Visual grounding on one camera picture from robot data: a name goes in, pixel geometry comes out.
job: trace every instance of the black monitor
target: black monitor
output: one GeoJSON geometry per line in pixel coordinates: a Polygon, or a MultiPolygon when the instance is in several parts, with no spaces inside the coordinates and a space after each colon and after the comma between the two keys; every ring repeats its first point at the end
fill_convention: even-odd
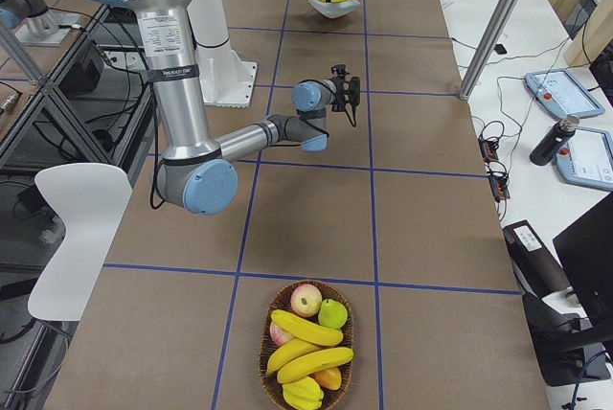
{"type": "MultiPolygon", "coordinates": [[[[556,236],[554,247],[588,319],[559,314],[529,293],[524,306],[541,373],[550,386],[560,386],[574,384],[602,347],[613,356],[613,194],[556,236]]],[[[608,378],[600,357],[584,380],[608,378]]]]}

